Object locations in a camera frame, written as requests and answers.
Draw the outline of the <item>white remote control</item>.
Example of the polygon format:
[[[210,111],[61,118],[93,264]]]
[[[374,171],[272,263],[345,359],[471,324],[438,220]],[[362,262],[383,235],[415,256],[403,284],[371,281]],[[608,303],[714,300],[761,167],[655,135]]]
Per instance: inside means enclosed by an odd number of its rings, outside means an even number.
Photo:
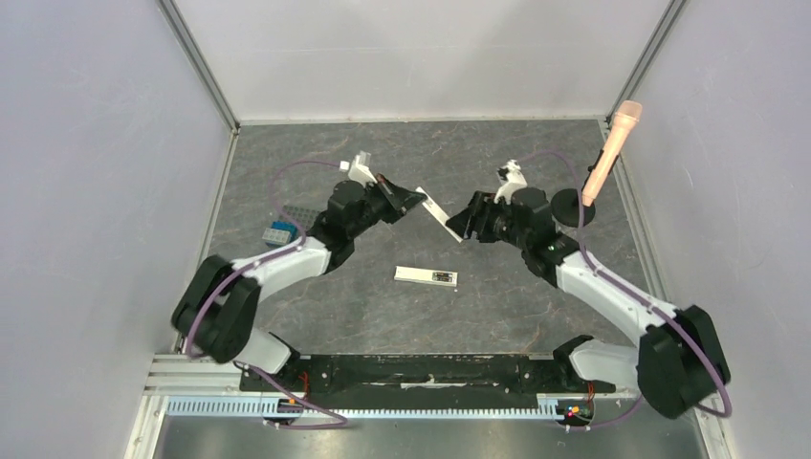
[[[395,268],[393,278],[396,281],[402,282],[409,282],[409,283],[419,283],[419,284],[426,284],[432,286],[443,286],[443,287],[452,287],[456,288],[458,285],[458,273],[455,273],[455,280],[456,284],[445,284],[445,283],[438,283],[432,281],[432,274],[434,272],[450,272],[450,271],[441,271],[441,270],[433,270],[433,269],[423,269],[423,268],[413,268],[413,267],[405,267],[405,266],[397,266]]]

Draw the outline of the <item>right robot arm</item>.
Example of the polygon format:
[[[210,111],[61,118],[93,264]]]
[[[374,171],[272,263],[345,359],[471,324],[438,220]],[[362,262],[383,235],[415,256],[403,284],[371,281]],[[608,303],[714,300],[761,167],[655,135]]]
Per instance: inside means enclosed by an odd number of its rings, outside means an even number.
[[[590,337],[561,346],[552,365],[559,387],[576,390],[587,381],[625,387],[669,419],[718,394],[722,407],[712,415],[730,417],[732,375],[711,316],[697,305],[680,309],[649,295],[599,263],[559,229],[560,215],[571,220],[579,211],[572,188],[553,199],[535,187],[510,197],[477,191],[446,226],[463,239],[519,249],[533,275],[583,301],[628,337],[628,346]]]

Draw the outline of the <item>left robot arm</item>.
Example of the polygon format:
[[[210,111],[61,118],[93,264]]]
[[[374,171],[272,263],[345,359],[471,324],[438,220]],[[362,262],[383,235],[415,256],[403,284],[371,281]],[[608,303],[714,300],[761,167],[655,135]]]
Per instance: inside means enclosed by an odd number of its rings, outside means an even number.
[[[249,258],[206,258],[175,308],[170,323],[203,355],[218,363],[238,362],[263,370],[277,390],[299,381],[295,350],[254,325],[258,305],[308,278],[340,267],[356,239],[379,223],[394,224],[427,196],[377,175],[366,185],[346,180],[333,188],[315,223],[296,241]]]

